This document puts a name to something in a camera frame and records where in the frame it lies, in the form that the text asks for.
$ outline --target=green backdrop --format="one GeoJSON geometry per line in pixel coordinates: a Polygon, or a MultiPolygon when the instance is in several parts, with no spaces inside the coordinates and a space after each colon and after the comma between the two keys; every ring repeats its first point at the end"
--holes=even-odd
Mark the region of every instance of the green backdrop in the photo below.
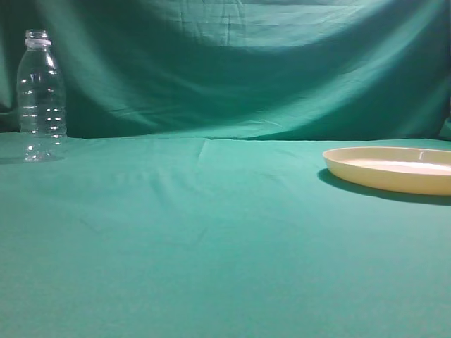
{"type": "Polygon", "coordinates": [[[74,137],[436,137],[446,0],[0,0],[0,129],[48,29],[74,137]]]}

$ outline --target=table surface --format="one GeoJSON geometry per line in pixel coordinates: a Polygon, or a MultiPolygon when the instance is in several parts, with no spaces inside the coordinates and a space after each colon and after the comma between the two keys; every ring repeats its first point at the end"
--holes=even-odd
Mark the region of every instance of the table surface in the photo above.
{"type": "Polygon", "coordinates": [[[423,338],[451,332],[451,197],[360,187],[322,152],[451,142],[0,134],[0,336],[423,338]]]}

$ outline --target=clear plastic bottle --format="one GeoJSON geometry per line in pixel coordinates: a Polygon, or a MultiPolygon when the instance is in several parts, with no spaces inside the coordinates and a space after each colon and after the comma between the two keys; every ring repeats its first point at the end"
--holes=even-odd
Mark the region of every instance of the clear plastic bottle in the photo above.
{"type": "Polygon", "coordinates": [[[20,132],[27,135],[25,160],[45,161],[59,155],[66,137],[66,91],[47,32],[28,30],[25,45],[17,76],[20,132]]]}

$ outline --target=plate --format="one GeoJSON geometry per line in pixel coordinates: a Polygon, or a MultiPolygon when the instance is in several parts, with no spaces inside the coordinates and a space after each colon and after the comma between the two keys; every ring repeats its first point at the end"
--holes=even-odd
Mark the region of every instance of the plate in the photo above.
{"type": "Polygon", "coordinates": [[[451,151],[368,146],[323,154],[337,177],[376,189],[451,195],[451,151]]]}

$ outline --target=green cloth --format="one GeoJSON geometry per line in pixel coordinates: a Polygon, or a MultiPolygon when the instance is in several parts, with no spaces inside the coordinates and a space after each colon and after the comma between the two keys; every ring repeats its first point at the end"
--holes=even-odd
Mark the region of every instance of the green cloth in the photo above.
{"type": "Polygon", "coordinates": [[[0,134],[0,337],[448,338],[451,197],[334,178],[344,146],[0,134]]]}
{"type": "Polygon", "coordinates": [[[0,130],[46,28],[74,137],[437,137],[448,0],[3,0],[0,130]]]}

